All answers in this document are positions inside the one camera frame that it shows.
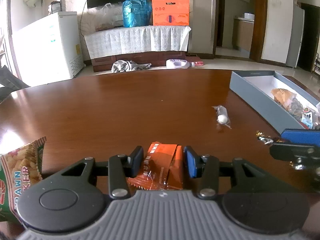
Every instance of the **refrigerator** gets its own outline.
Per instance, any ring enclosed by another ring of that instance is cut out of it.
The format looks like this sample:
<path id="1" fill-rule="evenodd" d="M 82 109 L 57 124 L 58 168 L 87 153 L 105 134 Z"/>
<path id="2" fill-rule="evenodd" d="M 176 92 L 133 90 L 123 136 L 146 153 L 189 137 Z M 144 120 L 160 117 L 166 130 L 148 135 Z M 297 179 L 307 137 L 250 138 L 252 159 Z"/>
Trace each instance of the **refrigerator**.
<path id="1" fill-rule="evenodd" d="M 12 35 L 21 78 L 38 86 L 73 78 L 83 67 L 77 12 L 56 12 Z"/>
<path id="2" fill-rule="evenodd" d="M 286 65 L 297 67 L 304 27 L 304 10 L 293 5 L 292 30 Z"/>

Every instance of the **kitchen counter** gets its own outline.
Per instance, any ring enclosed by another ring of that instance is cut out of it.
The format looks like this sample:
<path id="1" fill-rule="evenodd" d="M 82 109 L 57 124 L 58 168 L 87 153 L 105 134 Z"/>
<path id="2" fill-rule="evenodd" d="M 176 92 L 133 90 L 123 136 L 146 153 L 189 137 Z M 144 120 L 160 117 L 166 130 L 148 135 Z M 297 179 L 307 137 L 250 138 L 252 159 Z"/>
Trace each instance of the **kitchen counter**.
<path id="1" fill-rule="evenodd" d="M 242 18 L 242 17 L 235 17 L 236 20 L 242 20 L 246 22 L 254 22 L 254 19 Z"/>

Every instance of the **orange box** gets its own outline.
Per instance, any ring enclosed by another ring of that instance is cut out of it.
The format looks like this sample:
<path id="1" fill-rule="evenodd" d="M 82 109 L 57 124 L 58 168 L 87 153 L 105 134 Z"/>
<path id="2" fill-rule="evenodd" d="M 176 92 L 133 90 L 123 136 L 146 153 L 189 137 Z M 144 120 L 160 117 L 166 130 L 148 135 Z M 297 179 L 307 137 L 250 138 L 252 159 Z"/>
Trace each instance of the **orange box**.
<path id="1" fill-rule="evenodd" d="M 152 0 L 153 25 L 189 25 L 190 0 Z"/>

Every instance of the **gray ribbed plate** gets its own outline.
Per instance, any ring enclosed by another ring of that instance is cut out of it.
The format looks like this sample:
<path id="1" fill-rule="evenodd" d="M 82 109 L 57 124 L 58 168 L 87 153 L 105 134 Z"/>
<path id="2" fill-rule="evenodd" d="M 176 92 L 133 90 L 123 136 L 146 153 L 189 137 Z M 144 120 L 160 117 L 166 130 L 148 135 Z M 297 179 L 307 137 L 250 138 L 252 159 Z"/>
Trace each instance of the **gray ribbed plate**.
<path id="1" fill-rule="evenodd" d="M 94 224 L 65 235 L 25 231 L 17 240 L 305 240 L 301 233 L 267 236 L 231 222 L 214 201 L 191 191 L 138 190 L 127 200 L 114 200 Z"/>

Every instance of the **tile floor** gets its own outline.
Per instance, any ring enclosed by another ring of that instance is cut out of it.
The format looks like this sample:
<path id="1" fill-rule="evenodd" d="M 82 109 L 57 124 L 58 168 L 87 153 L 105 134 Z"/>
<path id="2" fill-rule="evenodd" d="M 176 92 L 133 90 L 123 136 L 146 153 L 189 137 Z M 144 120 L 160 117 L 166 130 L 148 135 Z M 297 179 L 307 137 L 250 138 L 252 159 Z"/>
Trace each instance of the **tile floor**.
<path id="1" fill-rule="evenodd" d="M 292 76 L 316 95 L 320 96 L 320 78 L 302 69 L 293 69 L 290 67 L 278 67 L 273 65 L 261 64 L 256 62 L 231 60 L 231 59 L 205 59 L 204 66 L 196 66 L 196 68 L 208 69 L 232 69 L 232 70 L 275 70 L 282 75 Z M 150 70 L 166 69 L 165 67 L 152 67 Z M 78 76 L 109 74 L 111 71 L 93 72 L 92 66 L 85 67 Z"/>
<path id="2" fill-rule="evenodd" d="M 216 54 L 217 55 L 223 55 L 223 56 L 233 56 L 233 57 L 245 57 L 249 58 L 250 52 L 249 51 L 239 51 L 236 49 L 226 48 L 226 47 L 217 47 L 216 48 Z"/>

